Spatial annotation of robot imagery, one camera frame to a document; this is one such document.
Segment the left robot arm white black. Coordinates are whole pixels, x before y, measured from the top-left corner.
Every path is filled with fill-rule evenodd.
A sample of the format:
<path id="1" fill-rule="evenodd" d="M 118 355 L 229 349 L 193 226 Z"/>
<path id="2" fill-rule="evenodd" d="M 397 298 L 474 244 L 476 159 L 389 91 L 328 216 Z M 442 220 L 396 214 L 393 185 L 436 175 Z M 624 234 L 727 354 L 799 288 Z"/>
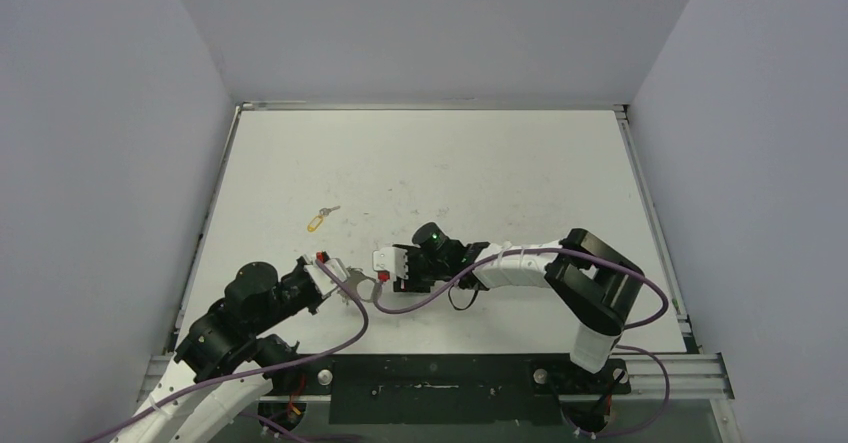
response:
<path id="1" fill-rule="evenodd" d="M 279 275 L 269 263 L 238 270 L 221 299 L 191 324 L 164 375 L 116 442 L 207 442 L 259 396 L 297 383 L 296 347 L 271 329 L 302 310 L 316 313 L 336 289 L 308 257 Z M 259 374 L 238 376 L 245 362 Z"/>

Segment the silver carabiner keyring with rings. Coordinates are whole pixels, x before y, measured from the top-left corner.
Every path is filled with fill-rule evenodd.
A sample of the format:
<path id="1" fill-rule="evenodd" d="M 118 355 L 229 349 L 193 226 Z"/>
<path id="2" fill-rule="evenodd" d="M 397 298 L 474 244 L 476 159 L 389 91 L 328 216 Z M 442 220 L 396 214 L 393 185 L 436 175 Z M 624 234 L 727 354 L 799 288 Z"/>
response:
<path id="1" fill-rule="evenodd" d="M 339 291 L 342 300 L 348 304 L 354 300 L 373 303 L 382 293 L 382 283 L 369 276 L 360 268 L 348 267 L 348 277 L 344 281 L 344 290 Z"/>

